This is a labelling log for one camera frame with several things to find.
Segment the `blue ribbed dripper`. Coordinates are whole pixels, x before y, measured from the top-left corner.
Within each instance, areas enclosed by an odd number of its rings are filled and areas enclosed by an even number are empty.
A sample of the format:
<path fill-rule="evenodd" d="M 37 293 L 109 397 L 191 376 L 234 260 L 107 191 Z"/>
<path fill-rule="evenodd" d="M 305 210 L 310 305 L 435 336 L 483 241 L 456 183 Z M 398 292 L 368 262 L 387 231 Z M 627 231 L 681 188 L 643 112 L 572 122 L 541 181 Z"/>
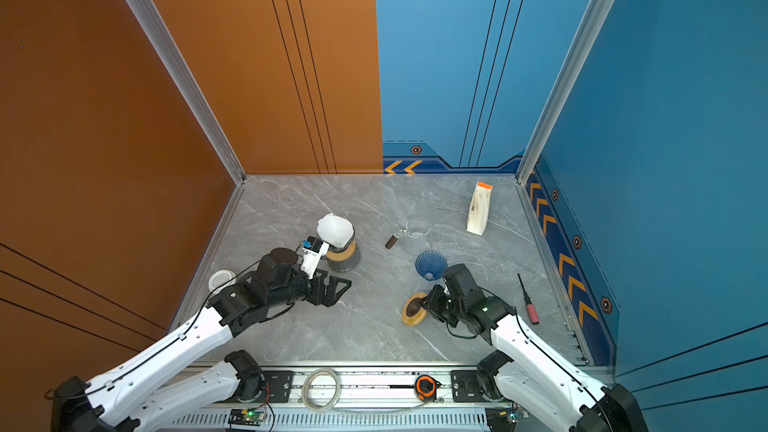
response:
<path fill-rule="evenodd" d="M 419 276 L 427 281 L 437 281 L 448 268 L 446 258 L 439 252 L 428 250 L 418 255 L 414 263 Z"/>

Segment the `white paper coffee filter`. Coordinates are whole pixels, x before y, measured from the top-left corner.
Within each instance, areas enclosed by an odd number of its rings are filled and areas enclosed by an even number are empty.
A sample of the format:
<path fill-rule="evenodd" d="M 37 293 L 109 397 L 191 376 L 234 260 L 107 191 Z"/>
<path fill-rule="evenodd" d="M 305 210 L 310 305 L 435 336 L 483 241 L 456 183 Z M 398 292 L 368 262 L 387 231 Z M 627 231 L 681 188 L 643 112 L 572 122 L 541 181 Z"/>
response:
<path fill-rule="evenodd" d="M 354 226 L 346 218 L 328 213 L 317 223 L 317 234 L 330 247 L 344 248 L 354 239 Z"/>

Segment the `grey glass carafe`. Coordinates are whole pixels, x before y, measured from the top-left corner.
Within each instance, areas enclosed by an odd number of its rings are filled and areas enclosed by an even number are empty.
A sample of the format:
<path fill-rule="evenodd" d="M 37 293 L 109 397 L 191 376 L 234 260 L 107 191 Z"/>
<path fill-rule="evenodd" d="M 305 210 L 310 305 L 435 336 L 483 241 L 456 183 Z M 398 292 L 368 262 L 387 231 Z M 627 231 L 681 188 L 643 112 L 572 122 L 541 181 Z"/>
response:
<path fill-rule="evenodd" d="M 356 268 L 361 260 L 360 250 L 349 249 L 344 252 L 329 251 L 326 254 L 329 268 L 334 272 L 347 272 Z"/>

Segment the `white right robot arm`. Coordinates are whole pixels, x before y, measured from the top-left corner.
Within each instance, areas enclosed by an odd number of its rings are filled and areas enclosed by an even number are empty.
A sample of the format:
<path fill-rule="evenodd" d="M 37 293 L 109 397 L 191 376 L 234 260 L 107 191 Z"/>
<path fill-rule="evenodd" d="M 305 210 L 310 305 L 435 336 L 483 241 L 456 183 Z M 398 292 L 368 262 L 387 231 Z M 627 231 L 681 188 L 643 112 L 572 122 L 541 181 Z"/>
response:
<path fill-rule="evenodd" d="M 521 405 L 552 431 L 646 431 L 640 406 L 545 343 L 516 309 L 481 288 L 452 295 L 437 285 L 421 307 L 449 327 L 462 323 L 494 351 L 478 366 L 486 394 Z"/>

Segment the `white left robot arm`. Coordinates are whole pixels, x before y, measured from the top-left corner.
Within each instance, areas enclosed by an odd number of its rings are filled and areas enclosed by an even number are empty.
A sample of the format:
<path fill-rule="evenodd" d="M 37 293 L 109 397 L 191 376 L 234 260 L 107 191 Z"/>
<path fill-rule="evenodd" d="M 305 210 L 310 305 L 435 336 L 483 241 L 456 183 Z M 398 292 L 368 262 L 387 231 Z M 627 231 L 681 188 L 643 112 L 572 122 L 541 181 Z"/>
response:
<path fill-rule="evenodd" d="M 296 303 L 331 307 L 350 280 L 296 265 L 246 270 L 217 288 L 189 320 L 123 364 L 89 380 L 72 377 L 48 398 L 53 431 L 156 431 L 176 418 L 225 399 L 266 400 L 263 370 L 246 351 L 229 353 L 202 373 L 171 380 L 206 353 Z"/>

